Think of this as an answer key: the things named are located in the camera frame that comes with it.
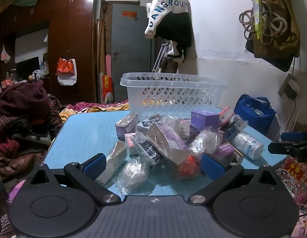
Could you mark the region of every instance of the blue table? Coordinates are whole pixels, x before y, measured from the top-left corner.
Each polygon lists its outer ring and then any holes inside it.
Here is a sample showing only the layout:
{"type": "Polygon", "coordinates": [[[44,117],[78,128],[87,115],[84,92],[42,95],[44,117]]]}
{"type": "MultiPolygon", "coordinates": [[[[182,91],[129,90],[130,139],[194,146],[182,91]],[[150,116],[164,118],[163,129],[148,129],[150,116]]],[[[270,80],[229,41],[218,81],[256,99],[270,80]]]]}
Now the blue table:
{"type": "MultiPolygon", "coordinates": [[[[50,169],[63,168],[70,162],[83,163],[97,153],[108,155],[117,139],[115,123],[126,116],[129,111],[81,113],[69,117],[54,143],[49,149],[45,163],[50,169]]],[[[246,132],[257,138],[264,144],[262,158],[251,161],[244,158],[242,166],[247,169],[257,169],[262,164],[275,166],[284,160],[284,155],[272,155],[267,146],[270,140],[251,127],[246,132]]],[[[118,176],[118,171],[111,180],[104,185],[110,191],[119,195],[112,181],[118,176]]],[[[179,179],[175,176],[174,169],[163,166],[156,172],[149,172],[148,182],[132,192],[133,195],[183,195],[185,199],[189,195],[205,187],[211,182],[207,176],[194,179],[179,179]]]]}

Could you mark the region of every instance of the silver screw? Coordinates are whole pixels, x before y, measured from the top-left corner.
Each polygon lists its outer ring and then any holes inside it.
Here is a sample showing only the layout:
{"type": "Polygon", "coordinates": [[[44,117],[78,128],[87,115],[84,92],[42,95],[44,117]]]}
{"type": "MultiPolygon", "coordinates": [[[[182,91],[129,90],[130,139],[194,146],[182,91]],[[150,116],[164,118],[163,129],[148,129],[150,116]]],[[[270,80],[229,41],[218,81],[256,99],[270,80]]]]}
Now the silver screw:
{"type": "Polygon", "coordinates": [[[114,203],[118,200],[118,196],[115,194],[107,194],[103,197],[103,201],[106,203],[114,203]]]}
{"type": "Polygon", "coordinates": [[[193,203],[203,203],[205,201],[205,197],[203,197],[202,195],[194,195],[190,197],[190,200],[193,203]]]}

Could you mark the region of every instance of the plastic basket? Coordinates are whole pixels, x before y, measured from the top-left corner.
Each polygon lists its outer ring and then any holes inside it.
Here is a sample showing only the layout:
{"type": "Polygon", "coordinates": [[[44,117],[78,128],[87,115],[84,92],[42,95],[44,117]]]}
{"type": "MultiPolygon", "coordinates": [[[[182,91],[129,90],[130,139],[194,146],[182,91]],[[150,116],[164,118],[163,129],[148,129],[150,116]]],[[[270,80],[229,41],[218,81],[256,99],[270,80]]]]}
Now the plastic basket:
{"type": "Polygon", "coordinates": [[[190,118],[193,110],[216,107],[225,84],[196,75],[171,73],[125,73],[129,108],[140,119],[154,113],[190,118]]]}

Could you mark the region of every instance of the pile of clothes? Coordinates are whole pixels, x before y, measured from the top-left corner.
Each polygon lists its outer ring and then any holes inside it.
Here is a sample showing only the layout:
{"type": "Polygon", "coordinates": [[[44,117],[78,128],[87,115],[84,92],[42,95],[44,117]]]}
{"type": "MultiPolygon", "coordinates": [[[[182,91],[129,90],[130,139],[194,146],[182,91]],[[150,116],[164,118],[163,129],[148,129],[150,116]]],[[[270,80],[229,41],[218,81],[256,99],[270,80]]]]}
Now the pile of clothes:
{"type": "Polygon", "coordinates": [[[42,162],[45,150],[20,151],[18,142],[11,137],[16,133],[27,136],[33,128],[42,125],[56,136],[62,127],[58,107],[59,101],[47,95],[43,81],[18,83],[3,92],[0,99],[0,180],[8,182],[42,162]]]}
{"type": "Polygon", "coordinates": [[[111,111],[123,111],[123,110],[129,110],[128,100],[125,100],[121,103],[113,103],[108,105],[79,102],[74,106],[68,105],[66,108],[62,110],[62,112],[59,115],[64,123],[67,120],[67,118],[77,113],[96,113],[96,112],[111,112],[111,111]]]}

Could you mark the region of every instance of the blue tote bag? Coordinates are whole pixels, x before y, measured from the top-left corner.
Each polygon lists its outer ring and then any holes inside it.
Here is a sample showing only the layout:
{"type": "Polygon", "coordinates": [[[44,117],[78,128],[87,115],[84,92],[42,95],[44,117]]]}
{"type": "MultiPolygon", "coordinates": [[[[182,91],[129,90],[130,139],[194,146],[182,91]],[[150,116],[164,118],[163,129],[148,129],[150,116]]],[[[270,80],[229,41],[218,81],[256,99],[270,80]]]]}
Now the blue tote bag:
{"type": "Polygon", "coordinates": [[[267,97],[252,98],[249,95],[240,96],[234,109],[244,121],[248,121],[249,126],[266,135],[272,123],[276,111],[270,107],[267,97]],[[255,109],[263,112],[262,115],[255,113],[255,109]]]}

